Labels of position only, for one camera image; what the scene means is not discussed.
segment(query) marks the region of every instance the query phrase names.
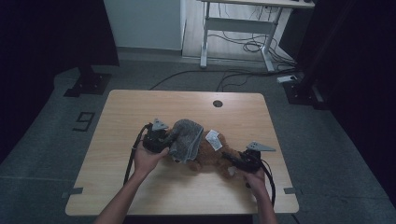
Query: hole in table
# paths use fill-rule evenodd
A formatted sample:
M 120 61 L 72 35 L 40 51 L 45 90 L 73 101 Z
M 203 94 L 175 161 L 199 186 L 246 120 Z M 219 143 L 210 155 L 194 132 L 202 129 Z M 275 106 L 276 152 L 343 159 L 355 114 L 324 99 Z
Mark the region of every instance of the hole in table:
M 214 101 L 214 102 L 213 102 L 213 106 L 215 106 L 215 107 L 222 107 L 222 101 L 218 101 L 218 100 Z

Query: white wall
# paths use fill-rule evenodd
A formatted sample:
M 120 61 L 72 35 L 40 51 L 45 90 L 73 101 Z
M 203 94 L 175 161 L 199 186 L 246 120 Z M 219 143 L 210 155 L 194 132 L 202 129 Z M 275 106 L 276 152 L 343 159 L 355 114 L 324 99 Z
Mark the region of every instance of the white wall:
M 181 50 L 186 0 L 105 0 L 117 47 Z

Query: table top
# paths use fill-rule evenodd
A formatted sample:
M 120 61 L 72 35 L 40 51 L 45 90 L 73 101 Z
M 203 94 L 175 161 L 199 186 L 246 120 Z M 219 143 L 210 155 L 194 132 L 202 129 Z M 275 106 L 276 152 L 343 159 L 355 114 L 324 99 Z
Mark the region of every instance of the table top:
M 215 107 L 214 101 L 222 101 Z M 70 195 L 70 216 L 98 215 L 122 187 L 131 147 L 142 127 L 158 118 L 170 127 L 191 119 L 205 130 L 223 133 L 230 147 L 244 151 L 257 141 L 274 152 L 262 152 L 276 184 L 276 213 L 296 213 L 292 188 L 282 151 L 264 98 L 258 93 L 196 91 L 112 91 L 92 137 Z M 271 188 L 267 180 L 267 190 Z M 128 215 L 230 215 L 256 214 L 257 205 L 241 175 L 221 177 L 215 167 L 197 173 L 186 164 L 162 159 L 135 195 Z
M 314 8 L 314 2 L 306 3 L 304 0 L 298 2 L 291 0 L 200 0 L 210 3 L 226 3 L 240 5 L 255 5 L 268 7 L 292 7 L 292 8 Z

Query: human hand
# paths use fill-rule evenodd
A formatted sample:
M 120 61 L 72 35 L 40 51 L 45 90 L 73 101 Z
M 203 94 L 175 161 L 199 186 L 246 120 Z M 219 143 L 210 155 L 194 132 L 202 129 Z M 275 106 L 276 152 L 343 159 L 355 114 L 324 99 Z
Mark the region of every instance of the human hand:
M 134 154 L 134 175 L 146 177 L 157 166 L 158 161 L 166 156 L 169 148 L 165 148 L 161 153 L 153 153 L 143 147 L 143 141 L 137 145 Z
M 265 172 L 260 168 L 255 174 L 238 170 L 242 174 L 245 181 L 250 185 L 250 189 L 255 198 L 261 197 L 267 193 L 265 187 Z

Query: metal frame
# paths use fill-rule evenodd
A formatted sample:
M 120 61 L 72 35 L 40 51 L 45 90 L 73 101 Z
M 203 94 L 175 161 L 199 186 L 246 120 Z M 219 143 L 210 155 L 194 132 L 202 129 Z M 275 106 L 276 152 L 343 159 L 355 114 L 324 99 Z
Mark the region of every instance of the metal frame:
M 262 57 L 264 58 L 265 65 L 269 72 L 274 72 L 275 69 L 271 62 L 271 55 L 269 54 L 269 48 L 274 38 L 276 27 L 279 22 L 280 15 L 283 7 L 280 7 L 276 13 L 276 17 L 273 21 L 246 21 L 246 20 L 234 20 L 234 19 L 223 19 L 223 18 L 210 18 L 210 2 L 207 2 L 206 14 L 205 14 L 205 25 L 204 25 L 204 42 L 201 48 L 201 63 L 202 68 L 206 68 L 207 61 L 207 32 L 209 30 L 214 31 L 229 31 L 239 33 L 252 33 L 269 35 L 265 41 L 264 48 L 262 48 Z

